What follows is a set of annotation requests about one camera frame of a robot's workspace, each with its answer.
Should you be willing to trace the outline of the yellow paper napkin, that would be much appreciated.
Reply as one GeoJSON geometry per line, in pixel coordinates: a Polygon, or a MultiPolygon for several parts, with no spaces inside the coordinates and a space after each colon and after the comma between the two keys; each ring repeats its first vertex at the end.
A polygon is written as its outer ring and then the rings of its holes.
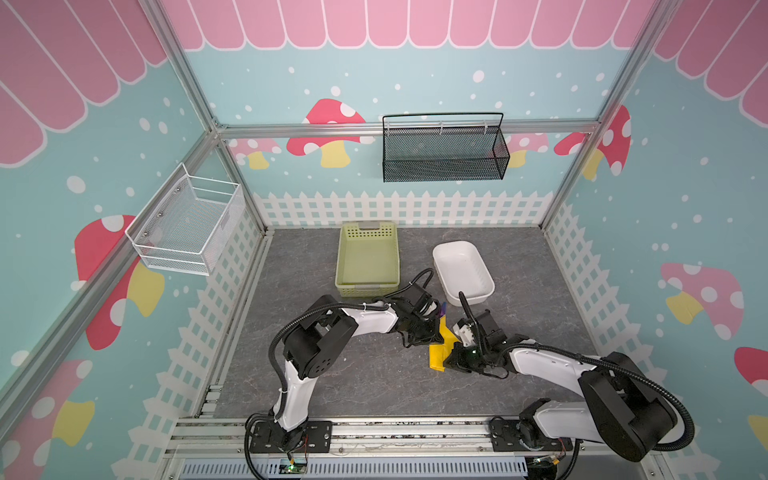
{"type": "Polygon", "coordinates": [[[444,372],[444,362],[451,355],[455,343],[459,342],[453,331],[447,327],[445,314],[439,321],[439,334],[443,340],[429,346],[429,366],[432,370],[444,372]]]}

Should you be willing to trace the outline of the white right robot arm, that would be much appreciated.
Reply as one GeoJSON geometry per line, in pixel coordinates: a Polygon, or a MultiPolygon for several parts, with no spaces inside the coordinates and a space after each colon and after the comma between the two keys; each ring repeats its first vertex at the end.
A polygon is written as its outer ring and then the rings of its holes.
{"type": "Polygon", "coordinates": [[[490,312],[439,323],[442,342],[430,349],[436,370],[476,373],[494,379],[527,375],[578,395],[576,402],[539,398],[514,419],[492,418],[496,451],[565,448],[578,440],[601,443],[621,458],[638,462],[651,451],[687,446],[693,424],[681,402],[647,378],[627,355],[594,357],[506,335],[490,312]]]}

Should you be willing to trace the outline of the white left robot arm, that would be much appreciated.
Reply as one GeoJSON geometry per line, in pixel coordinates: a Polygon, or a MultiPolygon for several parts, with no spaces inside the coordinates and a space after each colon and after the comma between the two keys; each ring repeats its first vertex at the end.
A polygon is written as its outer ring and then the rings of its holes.
{"type": "Polygon", "coordinates": [[[307,421],[317,379],[354,337],[397,333],[406,348],[437,344],[443,341],[440,317],[440,303],[421,287],[367,303],[322,296],[282,327],[270,343],[268,359],[280,383],[273,421],[286,432],[307,421]]]}

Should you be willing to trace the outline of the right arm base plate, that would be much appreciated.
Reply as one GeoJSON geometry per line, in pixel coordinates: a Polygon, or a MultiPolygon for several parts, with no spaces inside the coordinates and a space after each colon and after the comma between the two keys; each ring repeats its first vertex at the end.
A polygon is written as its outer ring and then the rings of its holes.
{"type": "Polygon", "coordinates": [[[568,452],[573,449],[569,439],[546,437],[533,420],[493,417],[488,422],[495,452],[568,452]]]}

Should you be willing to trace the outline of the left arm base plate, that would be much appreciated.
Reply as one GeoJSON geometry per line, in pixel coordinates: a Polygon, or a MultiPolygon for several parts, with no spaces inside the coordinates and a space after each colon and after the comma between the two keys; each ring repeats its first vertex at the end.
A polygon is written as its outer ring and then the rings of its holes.
{"type": "Polygon", "coordinates": [[[285,430],[272,420],[257,419],[247,428],[249,453],[328,453],[333,423],[305,421],[293,430],[285,430]]]}

